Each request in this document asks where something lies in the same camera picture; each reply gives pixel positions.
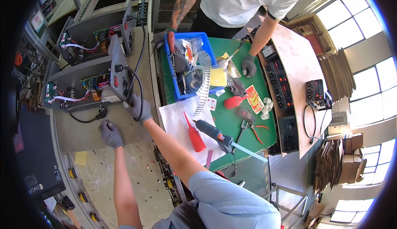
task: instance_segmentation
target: gray work glove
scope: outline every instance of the gray work glove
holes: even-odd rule
[[[167,28],[164,30],[164,32],[156,33],[152,40],[152,49],[154,50],[155,48],[161,48],[165,44],[164,36],[171,31],[173,31],[171,28]]]
[[[246,78],[251,78],[256,73],[256,65],[254,63],[255,57],[247,54],[245,58],[241,61],[241,69],[243,71],[243,75]]]
[[[127,102],[123,102],[124,107],[126,110],[132,115],[134,118],[138,118],[139,114],[141,113],[141,97],[137,96],[136,94],[132,94],[130,99],[130,106]],[[152,116],[152,106],[150,102],[146,101],[145,99],[143,100],[143,111],[142,111],[142,116],[139,122],[142,124],[146,120],[153,118]]]
[[[122,135],[119,130],[112,122],[105,120],[98,127],[100,132],[100,137],[105,145],[108,147],[125,147],[122,139]]]

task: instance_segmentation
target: window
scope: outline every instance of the window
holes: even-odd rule
[[[364,188],[380,184],[386,176],[391,157],[393,156],[395,139],[384,142],[381,145],[365,147],[362,150],[365,165],[364,179],[361,182],[344,184],[344,188]]]
[[[350,126],[358,127],[397,114],[397,73],[388,58],[353,75],[356,90],[350,98]]]
[[[346,48],[382,31],[365,0],[332,0],[317,16],[337,48]]]
[[[339,200],[331,222],[358,223],[370,208],[374,199],[370,200]]]

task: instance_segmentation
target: worker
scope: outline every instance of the worker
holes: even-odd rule
[[[208,37],[232,38],[255,15],[258,8],[266,5],[267,13],[258,28],[251,49],[241,62],[243,75],[255,75],[255,56],[270,40],[276,25],[285,17],[298,0],[201,0],[200,9],[190,29],[191,32],[205,32]],[[196,0],[176,0],[171,21],[164,32],[156,34],[152,48],[164,45],[164,36],[176,32],[183,18]]]
[[[141,98],[131,97],[124,106],[132,117],[141,111]],[[176,139],[153,120],[151,104],[144,100],[139,122],[150,133],[157,148],[194,200],[177,206],[152,229],[280,229],[280,212],[265,199],[203,167]],[[114,148],[114,206],[119,229],[141,229],[138,205],[124,158],[125,145],[117,127],[104,121],[99,126],[103,142]]]

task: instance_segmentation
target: red packet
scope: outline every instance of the red packet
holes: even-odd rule
[[[253,85],[246,88],[245,91],[247,92],[248,103],[251,105],[252,110],[254,110],[256,114],[258,114],[265,107],[265,104],[263,104],[261,98],[258,95],[258,92],[256,92]]]

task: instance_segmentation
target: tattoo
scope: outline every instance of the tattoo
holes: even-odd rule
[[[169,27],[176,30],[195,2],[196,0],[176,0]]]

